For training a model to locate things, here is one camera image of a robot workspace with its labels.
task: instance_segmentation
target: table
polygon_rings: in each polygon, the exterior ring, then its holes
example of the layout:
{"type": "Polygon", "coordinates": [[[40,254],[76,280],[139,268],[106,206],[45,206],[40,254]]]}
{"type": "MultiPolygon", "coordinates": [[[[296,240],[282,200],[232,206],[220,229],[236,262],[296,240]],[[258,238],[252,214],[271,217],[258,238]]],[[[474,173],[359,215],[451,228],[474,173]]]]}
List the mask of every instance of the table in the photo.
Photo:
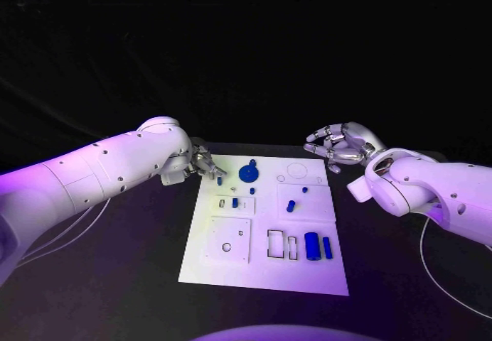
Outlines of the table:
{"type": "MultiPolygon", "coordinates": [[[[211,148],[217,154],[318,158],[295,146],[211,148]]],[[[444,159],[439,153],[426,154],[444,159]]],[[[201,178],[171,187],[154,178],[115,197],[70,247],[11,276],[0,289],[0,339],[190,340],[246,325],[298,324],[383,340],[484,340],[492,320],[442,293],[423,270],[426,217],[397,218],[374,200],[359,203],[346,186],[361,175],[360,166],[343,166],[341,175],[328,172],[350,297],[180,283],[201,178]]],[[[428,230],[425,254],[436,279],[491,314],[491,251],[435,223],[428,230]]]]}

